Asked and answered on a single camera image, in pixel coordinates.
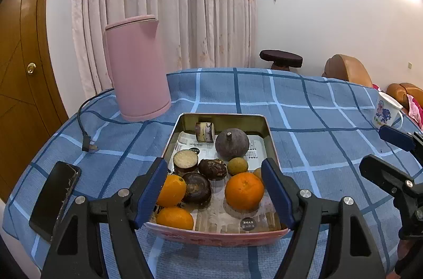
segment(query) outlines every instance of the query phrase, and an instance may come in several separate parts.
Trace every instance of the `mug handle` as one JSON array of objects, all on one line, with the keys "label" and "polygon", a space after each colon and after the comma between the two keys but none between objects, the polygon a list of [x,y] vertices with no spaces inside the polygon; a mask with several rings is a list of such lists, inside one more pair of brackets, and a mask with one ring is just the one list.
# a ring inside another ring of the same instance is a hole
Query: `mug handle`
[{"label": "mug handle", "polygon": [[399,111],[399,117],[401,118],[401,125],[399,127],[397,127],[396,129],[401,129],[402,128],[402,123],[404,123],[404,117],[402,116],[402,112]]}]

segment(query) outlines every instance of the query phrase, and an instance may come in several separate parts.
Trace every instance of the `pink electric kettle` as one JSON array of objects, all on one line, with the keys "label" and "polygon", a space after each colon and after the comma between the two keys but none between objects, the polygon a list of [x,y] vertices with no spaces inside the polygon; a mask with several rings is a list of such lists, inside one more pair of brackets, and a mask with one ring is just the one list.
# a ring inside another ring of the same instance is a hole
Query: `pink electric kettle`
[{"label": "pink electric kettle", "polygon": [[171,106],[158,25],[153,15],[138,16],[107,25],[103,34],[107,71],[130,122],[156,118]]}]

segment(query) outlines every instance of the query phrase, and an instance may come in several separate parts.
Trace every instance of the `metal bolt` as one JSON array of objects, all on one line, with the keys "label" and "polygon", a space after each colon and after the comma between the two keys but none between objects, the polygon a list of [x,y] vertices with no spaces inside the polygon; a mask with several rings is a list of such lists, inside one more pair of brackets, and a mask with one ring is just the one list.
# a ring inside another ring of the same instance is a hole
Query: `metal bolt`
[{"label": "metal bolt", "polygon": [[130,191],[127,188],[122,188],[118,191],[118,196],[127,197],[130,194]]},{"label": "metal bolt", "polygon": [[417,209],[416,210],[416,217],[419,220],[422,220],[423,219],[423,211],[421,209]]},{"label": "metal bolt", "polygon": [[75,203],[77,203],[78,205],[81,205],[83,203],[85,203],[85,197],[84,196],[79,196],[75,198]]},{"label": "metal bolt", "polygon": [[311,192],[309,190],[301,190],[300,191],[300,196],[303,198],[310,198],[311,197]]},{"label": "metal bolt", "polygon": [[351,197],[344,197],[344,203],[347,205],[353,205],[354,199],[352,199]]}]

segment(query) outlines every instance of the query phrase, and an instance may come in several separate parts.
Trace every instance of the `blue checkered tablecloth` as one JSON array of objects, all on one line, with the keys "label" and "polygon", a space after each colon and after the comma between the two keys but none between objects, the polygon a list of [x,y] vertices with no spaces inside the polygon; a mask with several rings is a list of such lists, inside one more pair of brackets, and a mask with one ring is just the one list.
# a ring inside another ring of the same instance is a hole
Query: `blue checkered tablecloth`
[{"label": "blue checkered tablecloth", "polygon": [[[20,240],[43,267],[49,245],[28,226],[38,194],[52,167],[65,161],[82,168],[73,192],[89,199],[109,197],[129,187],[161,156],[174,123],[184,112],[262,114],[283,173],[316,196],[340,200],[351,196],[376,240],[386,269],[396,261],[401,226],[392,197],[363,179],[358,166],[375,154],[416,179],[422,168],[414,157],[382,141],[371,123],[377,91],[353,83],[304,77],[284,71],[246,68],[185,70],[168,75],[172,106],[143,123],[124,121],[114,92],[89,103],[82,122],[99,151],[81,151],[82,135],[73,116],[45,144],[16,184],[5,210],[3,228]],[[404,131],[417,127],[404,117]],[[101,225],[109,277],[119,278],[107,225]],[[155,278],[273,278],[290,235],[263,247],[217,248],[163,241],[143,227],[137,236]],[[309,278],[318,278],[327,230],[322,228]]]}]

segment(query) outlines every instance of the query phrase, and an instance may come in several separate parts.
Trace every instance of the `sofa armrest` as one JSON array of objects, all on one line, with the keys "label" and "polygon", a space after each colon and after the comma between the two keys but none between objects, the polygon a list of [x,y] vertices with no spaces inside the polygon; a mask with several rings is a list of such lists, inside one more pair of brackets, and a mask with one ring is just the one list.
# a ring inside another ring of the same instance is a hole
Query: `sofa armrest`
[{"label": "sofa armrest", "polygon": [[408,104],[407,98],[407,90],[402,86],[402,84],[392,83],[389,85],[388,89],[386,90],[386,94],[394,98],[397,102],[399,102],[403,108],[406,110],[408,114],[410,110],[410,105]]},{"label": "sofa armrest", "polygon": [[423,90],[421,88],[411,83],[402,83],[401,86],[405,88],[405,90],[407,91],[407,94],[410,94],[417,100],[420,106],[423,106]]},{"label": "sofa armrest", "polygon": [[347,55],[337,54],[328,59],[322,76],[373,88],[373,83],[363,63]]}]

